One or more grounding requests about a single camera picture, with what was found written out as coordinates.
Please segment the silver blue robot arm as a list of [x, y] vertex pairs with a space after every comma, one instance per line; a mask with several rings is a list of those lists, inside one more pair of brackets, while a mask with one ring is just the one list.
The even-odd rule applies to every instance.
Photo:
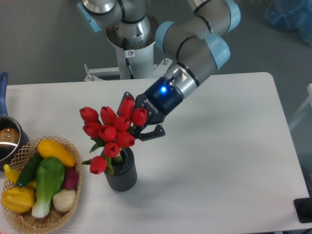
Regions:
[[230, 50], [222, 36], [236, 28], [241, 19], [232, 0], [191, 0], [194, 16], [178, 24], [159, 24], [146, 12], [143, 0], [80, 0], [77, 9], [92, 31], [105, 31], [115, 47], [121, 79], [151, 78], [154, 47], [175, 60], [160, 78], [135, 99], [135, 108], [147, 109], [144, 133], [136, 127], [131, 134], [142, 141], [165, 135], [162, 122], [187, 96], [227, 62]]

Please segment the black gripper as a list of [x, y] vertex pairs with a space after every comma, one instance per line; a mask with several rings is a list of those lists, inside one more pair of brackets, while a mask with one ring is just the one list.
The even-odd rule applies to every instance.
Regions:
[[134, 138], [141, 141], [148, 141], [163, 137], [166, 135], [162, 124], [165, 117], [183, 101], [183, 97], [169, 83], [169, 81], [160, 77], [144, 93], [138, 95], [136, 100], [126, 92], [119, 105], [117, 115], [130, 118], [134, 109], [145, 108], [147, 110], [147, 120], [145, 125], [157, 124], [153, 131], [142, 133], [143, 127], [134, 131]]

